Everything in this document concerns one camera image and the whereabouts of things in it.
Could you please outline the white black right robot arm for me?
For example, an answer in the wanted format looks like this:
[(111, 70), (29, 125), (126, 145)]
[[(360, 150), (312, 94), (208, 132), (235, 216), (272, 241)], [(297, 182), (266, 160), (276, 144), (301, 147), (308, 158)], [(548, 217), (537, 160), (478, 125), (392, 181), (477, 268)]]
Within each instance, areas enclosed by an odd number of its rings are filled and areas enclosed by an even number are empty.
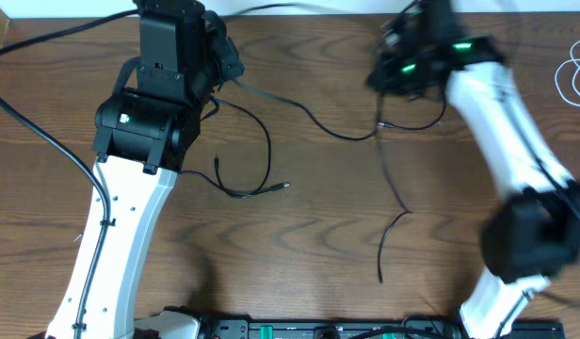
[(366, 83), (379, 96), (442, 91), (469, 126), (501, 207), (480, 237), (484, 267), (459, 307), (469, 338), (505, 338), (530, 300), (580, 256), (580, 182), (529, 114), (505, 56), (470, 36), (448, 1), (413, 1), (392, 20)]

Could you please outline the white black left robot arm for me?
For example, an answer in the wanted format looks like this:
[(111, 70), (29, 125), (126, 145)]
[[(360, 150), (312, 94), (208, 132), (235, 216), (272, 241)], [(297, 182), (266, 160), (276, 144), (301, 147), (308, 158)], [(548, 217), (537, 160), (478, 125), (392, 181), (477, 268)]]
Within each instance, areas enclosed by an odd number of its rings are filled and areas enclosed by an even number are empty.
[(49, 338), (195, 338), (180, 308), (135, 318), (154, 225), (200, 132), (213, 89), (244, 71), (225, 23), (198, 1), (140, 1), (140, 54), (95, 117), (92, 196)]

